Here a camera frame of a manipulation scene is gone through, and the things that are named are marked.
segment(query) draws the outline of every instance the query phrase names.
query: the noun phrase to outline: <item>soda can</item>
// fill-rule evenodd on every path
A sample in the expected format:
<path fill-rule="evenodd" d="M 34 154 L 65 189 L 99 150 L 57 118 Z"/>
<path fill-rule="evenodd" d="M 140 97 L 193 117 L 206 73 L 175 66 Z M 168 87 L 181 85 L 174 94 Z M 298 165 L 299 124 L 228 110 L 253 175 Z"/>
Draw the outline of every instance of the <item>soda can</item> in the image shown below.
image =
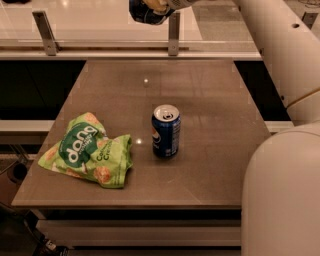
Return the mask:
<path fill-rule="evenodd" d="M 153 152 L 159 157 L 171 157 L 178 152 L 180 113 L 172 105 L 158 106 L 152 115 Z"/>

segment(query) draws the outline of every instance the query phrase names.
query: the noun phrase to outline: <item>green snack bag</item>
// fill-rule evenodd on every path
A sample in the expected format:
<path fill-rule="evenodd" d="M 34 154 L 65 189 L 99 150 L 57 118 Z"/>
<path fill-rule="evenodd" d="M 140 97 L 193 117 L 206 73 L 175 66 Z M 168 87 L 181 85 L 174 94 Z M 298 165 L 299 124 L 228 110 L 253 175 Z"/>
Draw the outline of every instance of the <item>green snack bag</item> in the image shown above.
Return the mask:
<path fill-rule="evenodd" d="M 103 188 L 123 188 L 132 166 L 130 135 L 115 139 L 91 113 L 70 121 L 63 140 L 49 149 L 38 164 L 48 170 L 98 182 Z"/>

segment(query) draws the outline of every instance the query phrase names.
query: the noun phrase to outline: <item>snack bag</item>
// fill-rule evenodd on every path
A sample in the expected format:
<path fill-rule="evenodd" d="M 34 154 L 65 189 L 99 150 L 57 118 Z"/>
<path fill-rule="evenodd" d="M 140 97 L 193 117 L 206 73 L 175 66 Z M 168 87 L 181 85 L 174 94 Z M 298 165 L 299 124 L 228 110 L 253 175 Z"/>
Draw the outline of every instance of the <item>snack bag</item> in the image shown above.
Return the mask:
<path fill-rule="evenodd" d="M 49 149 L 38 164 L 48 170 L 98 182 L 103 188 L 123 188 L 132 166 L 130 135 L 106 137 L 92 113 L 70 121 L 63 140 Z"/>

